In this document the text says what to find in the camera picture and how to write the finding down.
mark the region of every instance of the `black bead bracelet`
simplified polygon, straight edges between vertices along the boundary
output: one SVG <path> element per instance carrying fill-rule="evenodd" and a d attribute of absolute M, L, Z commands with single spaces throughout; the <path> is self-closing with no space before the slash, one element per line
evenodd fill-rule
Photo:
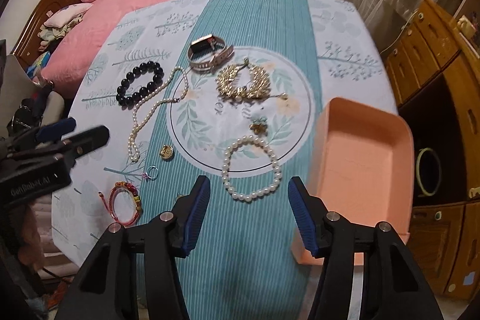
<path fill-rule="evenodd" d="M 125 97 L 127 89 L 130 87 L 130 84 L 142 74 L 147 72 L 152 72 L 153 81 L 148 82 L 147 87 L 141 87 L 138 92 L 134 92 L 131 97 Z M 160 67 L 160 63 L 154 63 L 149 61 L 148 63 L 141 63 L 138 67 L 134 67 L 131 72 L 127 72 L 125 79 L 122 79 L 120 86 L 117 88 L 117 100 L 120 106 L 131 107 L 136 103 L 140 102 L 142 98 L 145 98 L 148 94 L 155 91 L 155 89 L 162 84 L 162 78 L 164 76 L 163 68 Z"/>

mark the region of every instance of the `pink storage box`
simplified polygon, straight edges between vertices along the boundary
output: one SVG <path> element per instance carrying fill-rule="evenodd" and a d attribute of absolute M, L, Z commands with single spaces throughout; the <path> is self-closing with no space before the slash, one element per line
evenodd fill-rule
<path fill-rule="evenodd" d="M 320 115 L 308 192 L 352 223 L 388 221 L 406 243 L 413 199 L 414 151 L 409 126 L 397 115 L 333 98 Z M 300 264 L 321 265 L 296 230 L 292 252 Z M 355 265 L 363 254 L 355 254 Z"/>

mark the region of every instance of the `tablecloth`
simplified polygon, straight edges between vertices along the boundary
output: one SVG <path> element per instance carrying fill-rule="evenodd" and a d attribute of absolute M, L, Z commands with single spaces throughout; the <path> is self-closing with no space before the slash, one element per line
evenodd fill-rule
<path fill-rule="evenodd" d="M 134 65 L 154 60 L 168 75 L 175 65 L 188 69 L 188 43 L 213 33 L 235 46 L 239 63 L 249 57 L 270 75 L 272 95 L 287 100 L 227 103 L 218 98 L 215 75 L 188 72 L 190 89 L 180 103 L 164 104 L 137 137 L 141 158 L 131 163 L 127 140 L 131 111 L 116 103 L 116 88 Z M 248 79 L 241 73 L 239 83 Z M 129 93 L 150 80 L 138 78 Z M 156 99 L 178 96 L 179 75 Z M 396 112 L 395 101 L 376 51 L 358 12 L 342 0 L 173 0 L 127 14 L 102 46 L 71 109 L 77 130 L 96 124 L 110 129 L 107 146 L 78 160 L 72 185 L 54 194 L 55 245 L 81 265 L 112 222 L 98 192 L 108 194 L 119 180 L 140 188 L 147 223 L 188 194 L 196 177 L 207 175 L 211 199 L 197 247 L 177 261 L 190 317 L 203 319 L 296 319 L 305 297 L 310 267 L 298 265 L 290 244 L 295 221 L 287 199 L 287 179 L 306 183 L 315 121 L 330 99 L 342 96 Z M 153 102 L 139 110 L 142 118 Z M 267 117 L 266 139 L 280 157 L 279 189 L 252 203 L 236 202 L 222 187 L 225 146 L 250 134 L 251 118 Z M 174 146 L 170 162 L 159 157 Z M 158 179 L 143 181 L 155 165 Z M 268 158 L 243 148 L 232 155 L 232 182 L 241 192 L 272 181 Z M 128 197 L 115 204 L 131 216 Z M 143 259 L 138 261 L 138 295 L 145 298 Z"/>

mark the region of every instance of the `jewelry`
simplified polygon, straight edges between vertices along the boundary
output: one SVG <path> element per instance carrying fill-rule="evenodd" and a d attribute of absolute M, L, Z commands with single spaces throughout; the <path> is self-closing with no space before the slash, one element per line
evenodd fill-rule
<path fill-rule="evenodd" d="M 238 72 L 248 67 L 250 73 L 250 87 L 235 87 L 233 81 Z M 244 99 L 270 98 L 270 78 L 265 68 L 250 64 L 248 57 L 244 58 L 243 64 L 231 64 L 222 69 L 217 76 L 217 90 L 224 98 L 242 102 Z M 286 93 L 275 95 L 283 100 L 288 99 Z"/>
<path fill-rule="evenodd" d="M 136 77 L 152 71 L 154 73 L 153 80 L 147 84 L 147 87 L 141 87 L 140 91 L 134 92 L 131 97 L 125 97 L 127 89 Z M 132 72 L 127 72 L 125 79 L 122 80 L 121 85 L 117 88 L 115 99 L 120 106 L 131 107 L 135 103 L 140 102 L 142 98 L 145 98 L 148 93 L 153 92 L 159 84 L 162 84 L 163 76 L 164 72 L 163 68 L 160 67 L 160 63 L 154 63 L 153 61 L 141 63 L 138 67 L 134 67 Z"/>
<path fill-rule="evenodd" d="M 153 107 L 150 109 L 150 111 L 147 113 L 145 119 L 139 124 L 137 121 L 137 111 L 138 109 L 145 103 L 148 102 L 149 99 L 152 99 L 155 97 L 160 91 L 164 90 L 172 81 L 174 74 L 180 71 L 183 74 L 183 82 L 185 84 L 182 93 L 180 94 L 180 97 L 177 98 L 164 98 L 161 100 L 158 100 L 155 102 Z M 130 160 L 134 163 L 140 159 L 140 151 L 138 150 L 138 147 L 135 144 L 135 139 L 137 138 L 138 132 L 142 130 L 142 128 L 147 124 L 148 120 L 153 116 L 153 113 L 155 113 L 155 110 L 157 107 L 162 105 L 163 103 L 178 103 L 180 102 L 183 98 L 185 98 L 185 95 L 187 95 L 188 92 L 188 79 L 187 79 L 187 73 L 182 67 L 175 67 L 172 69 L 172 72 L 169 76 L 169 78 L 162 83 L 160 86 L 158 86 L 154 91 L 152 91 L 150 94 L 148 94 L 146 97 L 143 97 L 140 102 L 136 103 L 135 106 L 133 107 L 133 128 L 131 130 L 130 136 L 128 137 L 128 156 L 130 157 Z"/>
<path fill-rule="evenodd" d="M 230 157 L 234 151 L 237 150 L 242 144 L 254 144 L 257 145 L 265 151 L 265 153 L 270 157 L 272 161 L 272 168 L 274 171 L 274 180 L 270 186 L 264 187 L 263 189 L 253 191 L 249 194 L 237 193 L 234 186 L 231 185 L 229 177 L 229 168 L 230 168 Z M 240 201 L 250 202 L 252 199 L 257 197 L 263 197 L 268 193 L 273 193 L 277 190 L 278 185 L 280 185 L 280 180 L 282 179 L 282 170 L 277 160 L 272 148 L 267 144 L 265 140 L 259 139 L 253 135 L 243 136 L 237 141 L 234 141 L 232 145 L 229 145 L 224 153 L 225 158 L 223 159 L 222 165 L 222 182 L 225 189 L 229 192 L 233 199 L 239 199 Z"/>
<path fill-rule="evenodd" d="M 135 214 L 133 217 L 126 222 L 120 221 L 117 215 L 115 214 L 115 210 L 113 209 L 113 205 L 115 202 L 115 197 L 117 197 L 117 194 L 119 191 L 127 191 L 131 197 L 133 198 L 133 201 L 135 203 Z M 112 188 L 112 191 L 110 192 L 110 197 L 109 197 L 109 203 L 105 201 L 104 195 L 99 191 L 98 195 L 100 198 L 102 198 L 103 204 L 105 205 L 105 208 L 108 210 L 112 218 L 117 222 L 122 224 L 123 226 L 131 226 L 140 216 L 140 212 L 142 211 L 142 203 L 140 202 L 140 196 L 138 195 L 138 190 L 137 188 L 132 185 L 131 183 L 128 182 L 117 182 L 115 183 L 115 187 Z"/>
<path fill-rule="evenodd" d="M 213 52 L 213 56 L 210 60 L 202 62 L 193 61 L 194 55 L 210 51 Z M 233 45 L 227 47 L 225 45 L 225 41 L 223 41 L 220 37 L 213 36 L 213 34 L 209 34 L 208 36 L 204 36 L 198 40 L 192 41 L 187 52 L 190 67 L 198 71 L 213 70 L 216 66 L 222 64 L 232 55 Z"/>
<path fill-rule="evenodd" d="M 150 166 L 146 169 L 145 172 L 142 173 L 142 178 L 146 180 L 151 180 L 154 181 L 158 177 L 158 168 L 156 166 Z"/>
<path fill-rule="evenodd" d="M 163 160 L 169 160 L 173 157 L 173 147 L 171 145 L 164 145 L 160 150 L 160 157 Z"/>
<path fill-rule="evenodd" d="M 250 129 L 256 134 L 266 134 L 267 133 L 267 117 L 258 117 L 253 119 L 250 124 Z"/>

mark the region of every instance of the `red beaded bracelet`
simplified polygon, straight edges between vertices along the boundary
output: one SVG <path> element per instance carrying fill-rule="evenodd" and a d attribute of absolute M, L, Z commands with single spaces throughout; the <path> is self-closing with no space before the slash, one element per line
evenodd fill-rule
<path fill-rule="evenodd" d="M 133 217 L 126 222 L 120 221 L 117 215 L 115 214 L 115 211 L 113 209 L 113 203 L 115 201 L 115 197 L 117 197 L 117 194 L 120 190 L 127 190 L 129 194 L 133 197 L 133 201 L 135 203 L 135 214 Z M 131 183 L 128 182 L 117 182 L 115 184 L 115 187 L 112 188 L 112 191 L 110 193 L 109 197 L 109 203 L 105 201 L 105 197 L 101 192 L 98 192 L 98 195 L 100 198 L 102 198 L 103 204 L 105 205 L 105 208 L 108 210 L 112 218 L 117 222 L 122 224 L 123 226 L 131 226 L 135 221 L 137 221 L 138 217 L 140 216 L 140 212 L 142 211 L 142 204 L 140 202 L 140 196 L 138 195 L 138 190 L 137 188 L 132 185 Z"/>

